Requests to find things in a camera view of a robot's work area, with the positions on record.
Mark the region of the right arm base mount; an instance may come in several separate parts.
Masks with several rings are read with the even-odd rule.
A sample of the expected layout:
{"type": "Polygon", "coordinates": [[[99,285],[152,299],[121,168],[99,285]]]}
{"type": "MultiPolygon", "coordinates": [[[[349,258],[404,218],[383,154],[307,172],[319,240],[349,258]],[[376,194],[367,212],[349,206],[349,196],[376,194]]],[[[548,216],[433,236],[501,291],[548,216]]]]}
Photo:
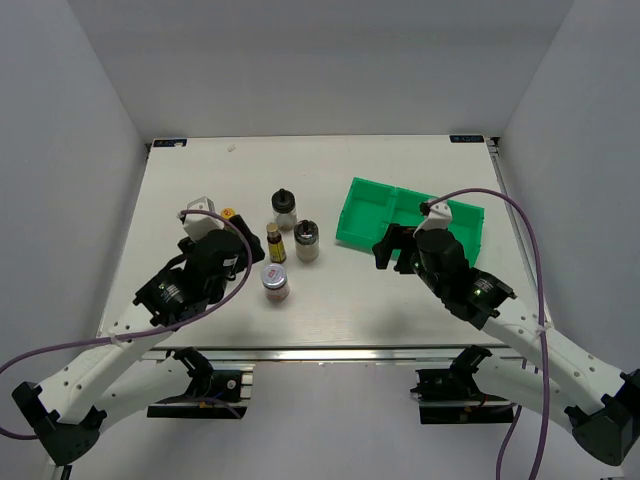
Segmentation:
{"type": "Polygon", "coordinates": [[[514,419],[509,401],[482,392],[473,379],[479,364],[492,353],[479,346],[464,349],[447,368],[416,371],[410,390],[418,403],[421,425],[507,424],[514,419]]]}

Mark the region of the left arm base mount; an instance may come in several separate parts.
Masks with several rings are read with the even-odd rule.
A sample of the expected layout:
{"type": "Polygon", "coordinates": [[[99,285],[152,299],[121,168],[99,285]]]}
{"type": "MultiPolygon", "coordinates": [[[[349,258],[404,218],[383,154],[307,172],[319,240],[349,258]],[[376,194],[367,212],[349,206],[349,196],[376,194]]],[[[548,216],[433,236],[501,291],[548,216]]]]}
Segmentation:
{"type": "Polygon", "coordinates": [[[169,351],[166,360],[178,360],[190,383],[181,395],[172,395],[147,408],[152,419],[241,420],[247,412],[253,371],[215,366],[194,348],[169,351]]]}

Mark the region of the small brown yellow-label bottle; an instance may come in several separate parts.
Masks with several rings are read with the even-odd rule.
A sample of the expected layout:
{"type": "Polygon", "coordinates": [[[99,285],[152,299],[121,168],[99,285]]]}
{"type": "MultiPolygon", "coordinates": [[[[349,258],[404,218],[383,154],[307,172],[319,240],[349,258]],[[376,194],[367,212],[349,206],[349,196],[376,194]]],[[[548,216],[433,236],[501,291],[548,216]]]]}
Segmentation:
{"type": "Polygon", "coordinates": [[[268,223],[266,226],[266,234],[270,260],[273,263],[284,263],[287,255],[278,225],[275,222],[268,223]]]}

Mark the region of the yellow-cap brown sauce bottle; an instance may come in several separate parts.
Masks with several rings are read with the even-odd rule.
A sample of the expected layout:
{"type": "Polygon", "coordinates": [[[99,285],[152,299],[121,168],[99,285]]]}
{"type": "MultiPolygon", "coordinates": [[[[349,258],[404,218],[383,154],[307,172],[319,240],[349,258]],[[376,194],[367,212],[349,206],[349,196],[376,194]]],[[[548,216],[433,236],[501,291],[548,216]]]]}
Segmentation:
{"type": "Polygon", "coordinates": [[[220,211],[220,214],[224,219],[229,220],[236,215],[236,211],[231,207],[226,207],[220,211]]]}

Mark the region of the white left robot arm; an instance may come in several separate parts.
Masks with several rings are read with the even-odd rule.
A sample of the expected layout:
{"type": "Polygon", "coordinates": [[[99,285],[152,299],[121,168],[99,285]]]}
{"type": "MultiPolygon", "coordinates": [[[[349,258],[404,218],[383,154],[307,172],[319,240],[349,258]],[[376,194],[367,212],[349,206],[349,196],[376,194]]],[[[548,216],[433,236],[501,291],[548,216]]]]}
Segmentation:
{"type": "Polygon", "coordinates": [[[186,237],[170,259],[134,295],[108,336],[54,375],[23,382],[12,398],[52,463],[65,467],[85,455],[109,427],[167,399],[214,402],[227,382],[195,348],[175,351],[146,377],[123,374],[179,328],[231,298],[225,289],[264,259],[259,238],[239,215],[230,218],[186,210],[186,237]]]}

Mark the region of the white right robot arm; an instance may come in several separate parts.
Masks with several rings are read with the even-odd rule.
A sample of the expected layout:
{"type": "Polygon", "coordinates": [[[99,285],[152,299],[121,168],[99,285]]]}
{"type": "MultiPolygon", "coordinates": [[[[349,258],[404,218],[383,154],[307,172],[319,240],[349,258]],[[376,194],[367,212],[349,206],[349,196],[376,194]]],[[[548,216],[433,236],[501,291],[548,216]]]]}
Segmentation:
{"type": "Polygon", "coordinates": [[[485,391],[548,413],[593,458],[619,466],[639,438],[639,373],[626,373],[582,349],[550,325],[540,325],[511,287],[472,267],[447,229],[391,224],[372,251],[376,267],[417,275],[454,317],[501,341],[547,375],[525,372],[480,347],[467,348],[452,366],[461,397],[485,391]]]}

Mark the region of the glass shaker black knob lid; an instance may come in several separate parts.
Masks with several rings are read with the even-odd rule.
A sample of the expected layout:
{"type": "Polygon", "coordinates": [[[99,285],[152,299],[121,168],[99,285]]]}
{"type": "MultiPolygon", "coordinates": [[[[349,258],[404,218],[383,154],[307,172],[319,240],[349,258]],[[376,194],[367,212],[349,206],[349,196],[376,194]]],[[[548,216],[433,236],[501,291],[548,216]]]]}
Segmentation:
{"type": "Polygon", "coordinates": [[[296,200],[294,194],[284,188],[273,193],[271,205],[275,223],[282,231],[290,231],[297,223],[296,200]]]}

